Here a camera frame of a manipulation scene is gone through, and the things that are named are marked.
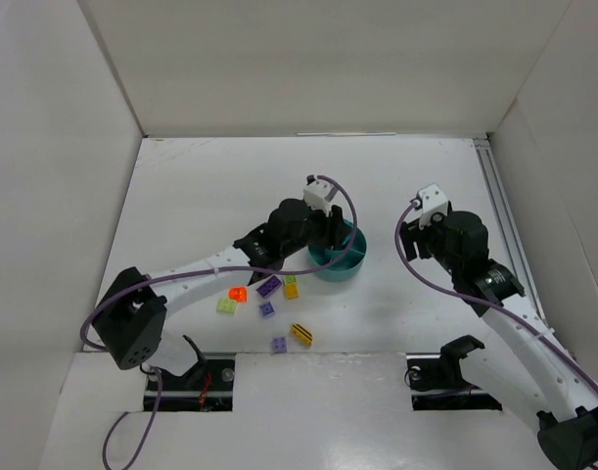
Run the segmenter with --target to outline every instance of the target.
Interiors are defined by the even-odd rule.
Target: teal bowl
[[[357,234],[355,235],[355,240],[353,240],[353,245],[348,253],[346,253],[345,257],[333,266],[316,272],[316,276],[327,282],[347,281],[359,271],[359,268],[366,257],[366,248],[366,237],[362,231],[357,228]],[[314,266],[322,266],[335,257],[338,257],[342,250],[327,250],[325,248],[309,245],[307,247],[307,252],[309,253],[309,259]]]

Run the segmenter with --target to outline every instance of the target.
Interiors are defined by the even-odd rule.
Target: white backdrop
[[[0,0],[0,469],[34,470],[141,136],[73,0]]]
[[[484,132],[569,0],[83,0],[144,131]]]
[[[598,380],[598,0],[574,0],[492,139],[548,320]]]

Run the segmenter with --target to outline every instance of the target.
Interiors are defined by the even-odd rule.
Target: purple lego brick
[[[277,289],[281,287],[282,284],[283,283],[279,280],[277,276],[272,276],[270,279],[268,279],[266,282],[260,285],[257,288],[257,291],[262,297],[268,299],[270,296],[272,296],[273,292],[275,292]]]
[[[286,337],[280,336],[279,338],[273,338],[272,343],[272,351],[274,353],[287,353],[288,352],[288,345],[286,344]]]
[[[259,311],[261,311],[261,316],[263,316],[264,318],[268,318],[269,316],[275,314],[275,309],[272,307],[272,304],[270,302],[266,302],[265,304],[260,305]]]

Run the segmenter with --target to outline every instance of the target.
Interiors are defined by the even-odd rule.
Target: white cable clip
[[[205,259],[204,263],[209,266],[209,268],[213,269],[213,275],[217,276],[220,273],[220,268],[216,266],[213,262],[211,262],[210,258]]]
[[[548,328],[546,331],[541,331],[537,335],[534,336],[536,340],[539,340],[543,336],[553,335],[555,334],[555,328]]]
[[[321,210],[329,215],[331,212],[331,201],[336,196],[338,188],[322,179],[314,179],[302,190],[302,198],[312,209]]]
[[[516,349],[514,349],[514,353],[516,351],[519,351],[520,349],[524,348],[525,346],[529,345],[531,342],[533,341],[539,341],[540,338],[544,337],[544,336],[549,336],[549,335],[553,335],[555,333],[555,329],[554,328],[550,328],[547,327],[546,330],[544,331],[540,331],[537,335],[531,335],[529,338],[527,338],[526,340],[523,340],[523,342],[521,343],[520,346],[518,346]]]
[[[448,198],[436,184],[430,184],[418,191],[416,200],[421,202],[420,207],[416,207],[416,210],[421,211],[418,218],[418,228],[421,230],[432,224],[435,215],[448,215]]]

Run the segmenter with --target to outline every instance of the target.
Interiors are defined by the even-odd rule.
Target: translucent green brick
[[[238,301],[234,301],[232,299],[218,299],[216,311],[221,311],[223,313],[235,313],[237,307]]]
[[[283,285],[284,286],[289,286],[291,284],[296,284],[296,283],[297,283],[296,276],[283,276]]]

